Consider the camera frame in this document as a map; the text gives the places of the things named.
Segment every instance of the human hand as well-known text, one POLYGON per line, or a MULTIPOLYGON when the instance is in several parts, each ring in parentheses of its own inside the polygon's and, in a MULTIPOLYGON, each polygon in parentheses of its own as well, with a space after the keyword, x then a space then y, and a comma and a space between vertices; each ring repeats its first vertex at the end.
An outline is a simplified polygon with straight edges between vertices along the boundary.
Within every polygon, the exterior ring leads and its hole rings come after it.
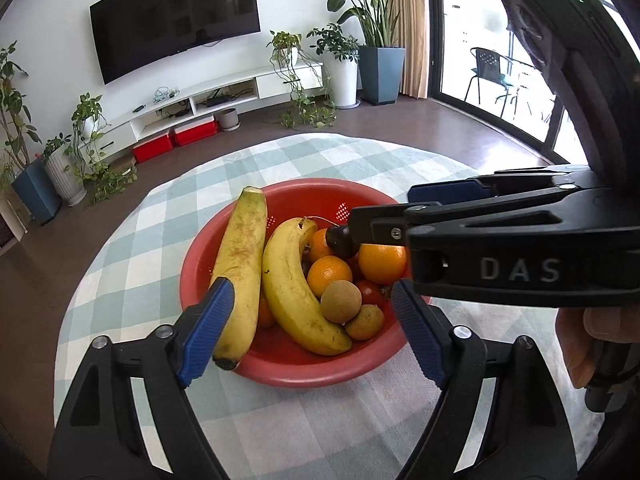
POLYGON ((640 342, 640 306, 561 308, 556 334, 571 382, 575 388, 583 388, 595 372, 591 351, 594 339, 640 342))

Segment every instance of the sliding door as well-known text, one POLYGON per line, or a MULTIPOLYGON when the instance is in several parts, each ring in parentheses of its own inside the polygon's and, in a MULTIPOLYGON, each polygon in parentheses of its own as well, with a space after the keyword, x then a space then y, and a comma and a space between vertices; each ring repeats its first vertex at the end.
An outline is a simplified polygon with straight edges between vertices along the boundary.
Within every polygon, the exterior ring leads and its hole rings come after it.
MULTIPOLYGON (((624 32, 610 0, 601 2, 624 32)), ((501 0, 430 0, 430 9, 431 97, 500 128, 553 163, 586 162, 571 118, 511 30, 501 0)))

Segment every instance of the round table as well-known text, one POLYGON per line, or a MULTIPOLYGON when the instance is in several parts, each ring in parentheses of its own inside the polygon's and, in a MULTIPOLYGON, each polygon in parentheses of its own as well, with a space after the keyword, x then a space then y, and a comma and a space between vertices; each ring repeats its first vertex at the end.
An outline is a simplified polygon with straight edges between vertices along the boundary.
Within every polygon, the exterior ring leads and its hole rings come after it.
MULTIPOLYGON (((245 186, 292 178, 353 180, 399 202, 415 184, 477 174, 450 158, 336 134, 272 140, 211 160, 152 190, 96 256, 62 323, 56 356, 54 414, 91 340, 147 336, 180 314, 178 276, 198 231, 245 186)), ((555 312, 435 300, 453 324, 484 338, 532 336, 545 355, 568 413, 578 462, 593 448, 602 416, 572 389, 554 335, 555 312)), ((149 456, 167 470, 142 380, 132 380, 149 456)), ((306 390, 254 383, 210 364, 187 389, 189 400, 230 478, 395 478, 440 394, 408 346, 352 381, 306 390)), ((490 407, 483 392, 461 466, 475 459, 490 407)))

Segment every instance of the television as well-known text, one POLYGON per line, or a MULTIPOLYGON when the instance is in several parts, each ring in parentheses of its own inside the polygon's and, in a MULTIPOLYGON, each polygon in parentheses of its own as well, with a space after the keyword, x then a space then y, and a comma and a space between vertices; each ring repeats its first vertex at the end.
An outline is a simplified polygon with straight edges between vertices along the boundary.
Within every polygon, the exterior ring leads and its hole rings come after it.
POLYGON ((105 84, 189 48, 260 32, 256 0, 101 0, 91 22, 105 84))

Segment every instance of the blue pot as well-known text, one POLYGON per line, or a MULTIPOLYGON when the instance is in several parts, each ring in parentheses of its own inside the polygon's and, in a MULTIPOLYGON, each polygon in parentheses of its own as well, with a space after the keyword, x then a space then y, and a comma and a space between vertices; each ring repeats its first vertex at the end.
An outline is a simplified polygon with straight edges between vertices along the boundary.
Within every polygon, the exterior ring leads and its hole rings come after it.
POLYGON ((53 220, 62 207, 62 199, 39 159, 16 177, 12 187, 40 224, 53 220))
POLYGON ((361 46, 359 52, 364 100, 372 105, 395 103, 400 91, 405 49, 361 46))

